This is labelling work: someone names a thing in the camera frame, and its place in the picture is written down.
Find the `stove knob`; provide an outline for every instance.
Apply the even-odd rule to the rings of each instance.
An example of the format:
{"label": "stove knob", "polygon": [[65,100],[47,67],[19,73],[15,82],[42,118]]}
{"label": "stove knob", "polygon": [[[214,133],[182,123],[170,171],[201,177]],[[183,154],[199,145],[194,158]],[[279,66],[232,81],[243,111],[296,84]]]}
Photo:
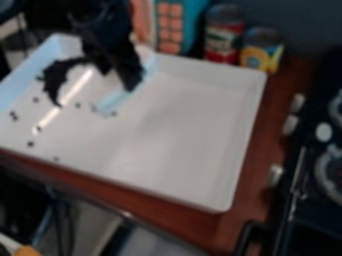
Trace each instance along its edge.
{"label": "stove knob", "polygon": [[333,131],[328,123],[320,123],[316,127],[316,138],[320,142],[328,142],[333,136]]}
{"label": "stove knob", "polygon": [[269,188],[276,188],[284,174],[282,166],[273,164],[268,172],[267,185]]}
{"label": "stove knob", "polygon": [[299,124],[299,118],[294,115],[289,115],[284,123],[282,134],[284,136],[292,135],[297,129]]}
{"label": "stove knob", "polygon": [[298,113],[304,106],[306,101],[306,98],[303,94],[301,93],[296,93],[293,96],[291,107],[290,107],[290,112],[292,114]]}

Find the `small black object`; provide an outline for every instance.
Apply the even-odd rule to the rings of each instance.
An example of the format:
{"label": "small black object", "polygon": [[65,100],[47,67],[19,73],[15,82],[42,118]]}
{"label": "small black object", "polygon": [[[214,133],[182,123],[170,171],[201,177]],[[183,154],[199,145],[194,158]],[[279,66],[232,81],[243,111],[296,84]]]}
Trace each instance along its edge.
{"label": "small black object", "polygon": [[10,116],[14,122],[18,121],[18,119],[19,119],[17,114],[14,111],[10,112]]}
{"label": "small black object", "polygon": [[27,142],[27,146],[28,146],[29,148],[34,147],[34,142],[33,142],[33,141]]}

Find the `can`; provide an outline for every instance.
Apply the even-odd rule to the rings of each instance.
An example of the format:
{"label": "can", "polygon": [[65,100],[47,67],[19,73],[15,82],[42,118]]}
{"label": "can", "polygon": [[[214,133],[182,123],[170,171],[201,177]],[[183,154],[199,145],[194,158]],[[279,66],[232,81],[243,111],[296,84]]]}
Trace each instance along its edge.
{"label": "can", "polygon": [[244,36],[240,65],[276,73],[284,52],[284,44],[273,28],[252,28]]}
{"label": "can", "polygon": [[206,15],[205,58],[218,63],[237,64],[245,24],[239,6],[213,6]]}

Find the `wooden table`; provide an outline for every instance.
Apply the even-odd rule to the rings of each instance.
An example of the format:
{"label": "wooden table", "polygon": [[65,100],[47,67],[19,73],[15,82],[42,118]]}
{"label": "wooden table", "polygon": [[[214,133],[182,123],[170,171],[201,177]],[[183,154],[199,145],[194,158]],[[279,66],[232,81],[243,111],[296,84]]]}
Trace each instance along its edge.
{"label": "wooden table", "polygon": [[245,158],[233,207],[224,214],[208,214],[134,192],[70,170],[0,150],[0,164],[33,179],[73,191],[130,212],[208,251],[229,255],[247,220],[264,221],[270,205],[267,174],[272,163],[282,163],[286,146],[281,129],[292,96],[311,83],[317,62],[287,57],[280,71],[269,78]]}

